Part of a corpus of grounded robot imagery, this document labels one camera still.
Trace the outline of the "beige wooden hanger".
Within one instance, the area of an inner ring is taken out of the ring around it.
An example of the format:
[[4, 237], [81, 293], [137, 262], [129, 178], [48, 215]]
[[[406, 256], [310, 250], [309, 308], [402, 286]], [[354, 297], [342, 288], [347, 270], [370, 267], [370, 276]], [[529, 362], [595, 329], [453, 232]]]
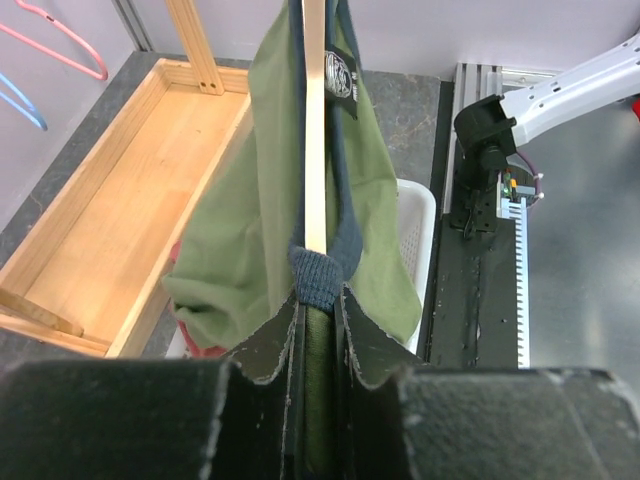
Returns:
[[306, 112], [304, 151], [305, 247], [320, 254], [326, 246], [325, 184], [325, 2], [304, 0]]

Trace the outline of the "pink wire hanger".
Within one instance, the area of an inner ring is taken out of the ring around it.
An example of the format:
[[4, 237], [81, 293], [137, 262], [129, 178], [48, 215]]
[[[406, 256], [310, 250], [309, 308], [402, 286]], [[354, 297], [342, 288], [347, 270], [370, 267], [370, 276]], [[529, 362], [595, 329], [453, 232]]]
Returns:
[[109, 67], [99, 51], [56, 15], [30, 1], [11, 1], [11, 4], [35, 20], [45, 32], [34, 36], [2, 17], [2, 34], [96, 81], [106, 82], [110, 78]]

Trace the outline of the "green tank top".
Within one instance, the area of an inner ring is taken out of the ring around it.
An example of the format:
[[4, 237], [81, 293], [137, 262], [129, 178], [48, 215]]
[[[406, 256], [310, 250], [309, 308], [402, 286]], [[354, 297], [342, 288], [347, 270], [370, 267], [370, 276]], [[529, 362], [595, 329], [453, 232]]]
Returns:
[[283, 5], [249, 70], [253, 125], [237, 156], [202, 195], [164, 280], [177, 320], [201, 348], [229, 350], [290, 293], [308, 303], [307, 468], [333, 465], [328, 420], [333, 304], [350, 289], [399, 342], [413, 335], [420, 300], [400, 253], [397, 180], [369, 95], [349, 6], [325, 5], [326, 242], [304, 249], [306, 77], [302, 7]]

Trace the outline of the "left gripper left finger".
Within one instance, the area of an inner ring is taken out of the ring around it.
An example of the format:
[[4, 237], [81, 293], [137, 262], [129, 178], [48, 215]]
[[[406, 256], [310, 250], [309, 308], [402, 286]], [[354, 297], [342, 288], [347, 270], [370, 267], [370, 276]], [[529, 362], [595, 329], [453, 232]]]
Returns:
[[5, 479], [296, 479], [300, 307], [219, 359], [69, 360], [1, 374]]

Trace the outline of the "blue wire hanger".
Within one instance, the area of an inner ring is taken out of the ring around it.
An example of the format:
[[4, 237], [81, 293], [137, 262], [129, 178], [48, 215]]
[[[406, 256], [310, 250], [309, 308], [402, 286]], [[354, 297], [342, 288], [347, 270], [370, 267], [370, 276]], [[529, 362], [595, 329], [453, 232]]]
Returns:
[[48, 124], [30, 99], [4, 74], [0, 74], [1, 99], [42, 131]]

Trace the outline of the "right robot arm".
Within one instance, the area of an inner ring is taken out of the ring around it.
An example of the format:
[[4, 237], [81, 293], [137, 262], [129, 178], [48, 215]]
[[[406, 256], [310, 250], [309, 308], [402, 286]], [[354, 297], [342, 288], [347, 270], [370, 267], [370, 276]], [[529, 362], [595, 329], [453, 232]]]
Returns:
[[492, 94], [454, 117], [461, 164], [452, 198], [482, 195], [516, 150], [543, 133], [639, 92], [639, 36], [534, 86]]

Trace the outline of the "dusty rose tank top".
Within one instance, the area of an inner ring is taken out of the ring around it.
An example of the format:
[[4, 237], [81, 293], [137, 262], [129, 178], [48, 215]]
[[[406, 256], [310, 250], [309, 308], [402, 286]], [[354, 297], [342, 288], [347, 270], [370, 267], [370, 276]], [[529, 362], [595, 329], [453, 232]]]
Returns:
[[[178, 240], [171, 248], [169, 259], [172, 264], [175, 264], [181, 248], [181, 241]], [[178, 331], [180, 336], [185, 341], [186, 350], [194, 357], [198, 358], [219, 358], [223, 356], [227, 350], [220, 346], [213, 346], [207, 348], [199, 347], [191, 337], [187, 325], [182, 320], [177, 320]]]

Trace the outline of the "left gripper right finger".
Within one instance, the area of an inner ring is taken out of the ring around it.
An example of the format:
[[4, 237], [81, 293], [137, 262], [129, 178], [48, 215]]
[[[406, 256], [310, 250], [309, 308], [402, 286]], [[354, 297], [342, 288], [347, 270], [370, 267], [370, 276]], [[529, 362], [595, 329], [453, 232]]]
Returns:
[[343, 349], [343, 479], [635, 479], [639, 406], [589, 369], [442, 369], [371, 320], [350, 289]]

